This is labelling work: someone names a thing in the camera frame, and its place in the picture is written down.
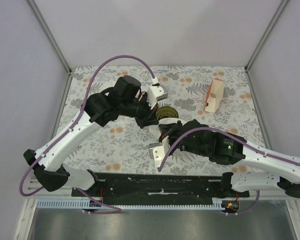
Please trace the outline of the dark olive glass dripper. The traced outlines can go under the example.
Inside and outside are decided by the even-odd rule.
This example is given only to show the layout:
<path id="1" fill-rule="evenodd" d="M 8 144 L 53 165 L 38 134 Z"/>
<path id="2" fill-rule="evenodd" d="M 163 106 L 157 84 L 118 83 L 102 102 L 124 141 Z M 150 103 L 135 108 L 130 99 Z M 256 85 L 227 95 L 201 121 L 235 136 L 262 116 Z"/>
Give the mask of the dark olive glass dripper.
<path id="1" fill-rule="evenodd" d="M 171 106 L 161 106 L 155 113 L 156 119 L 160 121 L 165 118 L 178 118 L 179 114 L 177 110 Z"/>

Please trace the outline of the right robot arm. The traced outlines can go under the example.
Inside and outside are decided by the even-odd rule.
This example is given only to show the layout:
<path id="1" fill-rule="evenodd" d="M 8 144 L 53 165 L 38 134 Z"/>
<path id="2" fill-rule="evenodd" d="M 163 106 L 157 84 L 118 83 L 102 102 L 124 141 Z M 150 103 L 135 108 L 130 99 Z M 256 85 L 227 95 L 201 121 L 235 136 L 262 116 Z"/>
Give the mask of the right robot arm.
<path id="1" fill-rule="evenodd" d="M 206 157 L 218 165 L 246 165 L 257 173 L 223 173 L 219 191 L 225 197 L 235 192 L 282 189 L 300 199 L 300 157 L 286 155 L 258 146 L 241 136 L 178 118 L 161 119 L 158 124 L 159 142 L 153 151 L 158 170 L 175 150 Z"/>

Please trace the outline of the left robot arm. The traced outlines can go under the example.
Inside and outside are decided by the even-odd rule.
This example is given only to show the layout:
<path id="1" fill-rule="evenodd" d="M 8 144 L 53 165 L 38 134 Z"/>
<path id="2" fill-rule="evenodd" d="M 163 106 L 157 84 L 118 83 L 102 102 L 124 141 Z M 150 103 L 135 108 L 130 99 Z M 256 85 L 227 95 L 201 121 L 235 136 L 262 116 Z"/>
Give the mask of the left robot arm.
<path id="1" fill-rule="evenodd" d="M 135 119 L 142 129 L 157 125 L 158 102 L 167 98 L 168 91 L 159 83 L 141 92 L 141 83 L 124 75 L 114 86 L 90 95 L 74 119 L 45 146 L 28 149 L 24 158 L 48 192 L 62 187 L 82 189 L 93 197 L 100 192 L 100 184 L 92 170 L 79 170 L 64 165 L 66 158 L 89 136 L 115 121 L 119 116 Z"/>

